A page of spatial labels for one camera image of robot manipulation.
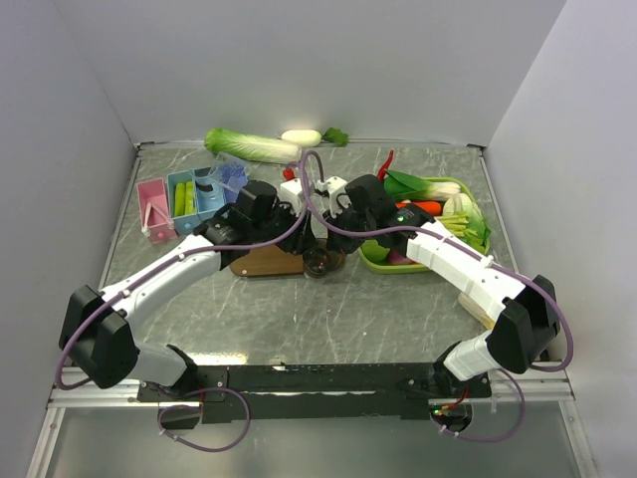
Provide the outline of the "dark glass cup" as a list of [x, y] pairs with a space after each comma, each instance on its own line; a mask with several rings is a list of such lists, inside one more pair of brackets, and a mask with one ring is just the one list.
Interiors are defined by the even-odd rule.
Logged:
[[324, 277], [331, 268], [329, 253], [320, 247], [314, 247], [302, 255], [304, 274], [310, 278]]

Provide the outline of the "clear textured plastic holder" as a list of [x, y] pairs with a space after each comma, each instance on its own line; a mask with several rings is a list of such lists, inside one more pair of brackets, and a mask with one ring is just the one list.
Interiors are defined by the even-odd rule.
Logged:
[[247, 164], [227, 152], [219, 152], [215, 156], [214, 179], [230, 192], [238, 193], [248, 183]]

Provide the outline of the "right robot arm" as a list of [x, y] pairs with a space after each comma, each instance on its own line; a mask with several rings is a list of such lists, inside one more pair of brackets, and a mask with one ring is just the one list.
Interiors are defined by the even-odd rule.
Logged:
[[396, 206], [376, 176], [367, 174], [352, 182], [333, 176], [319, 181], [313, 190], [329, 198], [330, 211], [324, 219], [337, 237], [375, 239], [438, 274], [493, 321], [491, 329], [443, 353], [443, 366], [434, 373], [442, 394], [457, 396], [470, 379], [492, 369], [525, 372], [558, 334], [549, 280], [503, 270], [420, 206]]

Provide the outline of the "yellow cabbage by arm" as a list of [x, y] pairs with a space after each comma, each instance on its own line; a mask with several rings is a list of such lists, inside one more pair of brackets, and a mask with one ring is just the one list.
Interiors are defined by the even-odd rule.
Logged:
[[491, 319], [486, 314], [486, 312], [467, 294], [459, 294], [458, 304], [487, 330], [492, 330], [494, 328], [496, 322]]

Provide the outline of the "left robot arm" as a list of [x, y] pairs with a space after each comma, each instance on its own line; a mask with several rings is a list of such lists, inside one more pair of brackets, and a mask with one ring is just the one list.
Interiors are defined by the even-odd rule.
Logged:
[[249, 181], [234, 202], [152, 264], [99, 291], [78, 288], [59, 339], [61, 359], [73, 362], [102, 389], [134, 378], [161, 386], [175, 400], [188, 398], [201, 382], [197, 364], [176, 346], [139, 339], [139, 327], [181, 292], [254, 249], [277, 245], [299, 251], [306, 220], [299, 180], [279, 187]]

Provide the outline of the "brown wooden tray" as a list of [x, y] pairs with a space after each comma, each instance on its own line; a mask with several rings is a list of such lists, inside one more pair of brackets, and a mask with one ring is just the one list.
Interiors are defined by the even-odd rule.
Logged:
[[[323, 248], [329, 253], [331, 268], [328, 273], [336, 271], [344, 265], [345, 255], [336, 251], [328, 251], [325, 238], [319, 238], [315, 247]], [[235, 275], [244, 278], [304, 275], [302, 255], [295, 256], [285, 253], [276, 246], [253, 250], [248, 255], [233, 262], [229, 268]]]

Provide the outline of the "green toothpaste tubes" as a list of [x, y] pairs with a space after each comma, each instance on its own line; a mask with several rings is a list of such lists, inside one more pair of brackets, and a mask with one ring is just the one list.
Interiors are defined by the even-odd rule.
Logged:
[[194, 185], [192, 181], [179, 182], [175, 185], [173, 212], [175, 217], [196, 213]]

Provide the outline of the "red chili pepper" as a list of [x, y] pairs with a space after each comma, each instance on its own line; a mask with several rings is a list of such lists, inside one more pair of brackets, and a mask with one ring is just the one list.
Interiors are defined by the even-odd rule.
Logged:
[[393, 149], [390, 149], [390, 150], [389, 150], [389, 153], [388, 153], [388, 155], [387, 155], [386, 160], [385, 160], [385, 161], [382, 163], [382, 165], [379, 167], [379, 169], [378, 169], [378, 171], [377, 171], [377, 174], [376, 174], [377, 178], [378, 178], [380, 181], [383, 181], [383, 180], [384, 180], [384, 178], [385, 178], [385, 176], [386, 176], [386, 174], [387, 174], [387, 170], [388, 170], [388, 168], [390, 167], [390, 165], [392, 164], [393, 158], [394, 158], [394, 150], [393, 150]]

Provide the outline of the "bok choy in basket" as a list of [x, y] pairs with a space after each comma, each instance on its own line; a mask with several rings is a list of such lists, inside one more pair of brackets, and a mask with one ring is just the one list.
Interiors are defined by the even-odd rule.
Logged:
[[397, 201], [445, 202], [462, 192], [461, 186], [454, 181], [431, 180], [394, 170], [386, 172], [383, 186]]

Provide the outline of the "round green cabbage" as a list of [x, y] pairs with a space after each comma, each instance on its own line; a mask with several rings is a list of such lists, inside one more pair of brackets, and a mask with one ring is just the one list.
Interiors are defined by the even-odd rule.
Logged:
[[390, 249], [378, 244], [376, 240], [366, 240], [360, 247], [362, 255], [372, 263], [380, 264], [386, 260]]

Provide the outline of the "purple drawer box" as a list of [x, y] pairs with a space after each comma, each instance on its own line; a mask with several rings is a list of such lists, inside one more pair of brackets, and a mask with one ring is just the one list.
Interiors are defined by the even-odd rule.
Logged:
[[227, 163], [220, 166], [220, 176], [225, 202], [234, 203], [240, 190], [248, 183], [248, 174], [242, 163]]

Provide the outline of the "purple onion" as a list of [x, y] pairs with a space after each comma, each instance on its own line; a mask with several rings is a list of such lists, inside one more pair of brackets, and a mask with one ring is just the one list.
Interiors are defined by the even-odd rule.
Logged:
[[400, 255], [396, 251], [390, 251], [387, 255], [387, 263], [392, 266], [411, 265], [412, 260]]

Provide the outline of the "orange carrot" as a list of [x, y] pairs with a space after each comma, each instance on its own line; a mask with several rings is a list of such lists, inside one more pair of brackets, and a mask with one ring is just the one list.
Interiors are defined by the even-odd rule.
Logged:
[[437, 201], [401, 201], [396, 203], [397, 208], [404, 208], [408, 205], [415, 205], [428, 214], [437, 217], [442, 215], [443, 205]]

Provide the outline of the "napa cabbage on table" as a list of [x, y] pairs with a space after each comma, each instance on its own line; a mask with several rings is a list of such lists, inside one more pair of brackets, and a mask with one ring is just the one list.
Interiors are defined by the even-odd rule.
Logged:
[[209, 130], [204, 146], [210, 152], [228, 153], [238, 158], [270, 163], [289, 163], [301, 159], [302, 149], [282, 139], [236, 132], [222, 127]]

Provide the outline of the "green plastic vegetable basket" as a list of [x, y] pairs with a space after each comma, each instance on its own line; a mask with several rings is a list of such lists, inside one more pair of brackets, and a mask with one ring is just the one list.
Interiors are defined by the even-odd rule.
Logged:
[[[461, 189], [462, 189], [461, 193], [466, 193], [467, 195], [469, 195], [474, 200], [474, 202], [478, 205], [477, 200], [474, 198], [468, 186], [466, 186], [460, 180], [455, 178], [450, 178], [450, 177], [424, 177], [424, 178], [431, 179], [431, 180], [439, 180], [439, 181], [457, 182], [461, 186]], [[427, 270], [426, 267], [419, 265], [415, 262], [413, 262], [411, 265], [392, 266], [387, 263], [387, 258], [382, 263], [375, 264], [367, 260], [362, 255], [360, 248], [358, 249], [358, 252], [364, 264], [367, 266], [367, 268], [377, 274], [408, 274], [408, 273], [425, 272]]]

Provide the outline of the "white daikon radish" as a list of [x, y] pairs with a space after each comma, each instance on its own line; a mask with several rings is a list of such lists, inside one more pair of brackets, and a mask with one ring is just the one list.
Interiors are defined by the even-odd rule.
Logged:
[[314, 147], [322, 142], [338, 147], [349, 144], [349, 135], [335, 127], [329, 127], [325, 132], [314, 129], [290, 129], [282, 133], [281, 139], [301, 147]]

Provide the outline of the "white celery stalk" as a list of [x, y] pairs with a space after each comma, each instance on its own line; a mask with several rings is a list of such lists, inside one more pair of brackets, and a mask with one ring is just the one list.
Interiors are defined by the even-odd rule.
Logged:
[[449, 232], [476, 251], [485, 253], [489, 249], [491, 231], [484, 218], [460, 212], [453, 215], [438, 216], [437, 220]]

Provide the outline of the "teal drawer box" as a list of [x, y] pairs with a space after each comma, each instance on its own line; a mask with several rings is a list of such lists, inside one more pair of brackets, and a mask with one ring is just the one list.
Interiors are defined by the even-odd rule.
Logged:
[[178, 235], [188, 235], [200, 223], [194, 195], [194, 171], [184, 170], [167, 176], [170, 218]]

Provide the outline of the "napa cabbage in basket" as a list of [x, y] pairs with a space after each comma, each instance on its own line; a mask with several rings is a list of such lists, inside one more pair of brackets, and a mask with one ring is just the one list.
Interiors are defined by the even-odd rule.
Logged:
[[449, 198], [443, 206], [441, 216], [453, 215], [460, 212], [466, 212], [469, 215], [480, 216], [481, 218], [484, 218], [487, 222], [487, 219], [483, 215], [480, 207], [466, 193], [459, 193]]

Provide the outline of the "pink drawer box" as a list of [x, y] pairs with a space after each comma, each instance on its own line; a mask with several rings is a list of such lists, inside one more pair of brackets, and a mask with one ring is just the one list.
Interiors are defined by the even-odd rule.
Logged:
[[175, 239], [177, 232], [169, 212], [165, 181], [155, 178], [139, 182], [136, 192], [142, 235], [152, 244]]

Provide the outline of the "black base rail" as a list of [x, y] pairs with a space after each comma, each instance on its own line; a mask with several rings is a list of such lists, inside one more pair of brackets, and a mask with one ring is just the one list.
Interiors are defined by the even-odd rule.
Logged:
[[245, 407], [230, 394], [240, 393], [253, 419], [354, 418], [394, 416], [427, 420], [435, 401], [489, 398], [484, 373], [459, 381], [437, 362], [203, 365], [193, 393], [147, 384], [138, 389], [142, 403], [184, 402], [202, 412], [205, 424], [245, 417]]

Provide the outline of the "aluminium frame rail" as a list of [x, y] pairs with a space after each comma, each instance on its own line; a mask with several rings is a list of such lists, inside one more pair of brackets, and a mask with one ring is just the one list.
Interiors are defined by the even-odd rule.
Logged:
[[495, 444], [441, 434], [429, 421], [393, 417], [259, 420], [200, 425], [193, 448], [158, 433], [157, 408], [137, 384], [54, 390], [34, 452], [33, 477], [576, 477], [564, 408], [570, 389], [529, 393], [496, 379], [496, 396], [473, 406], [469, 433], [505, 434]]

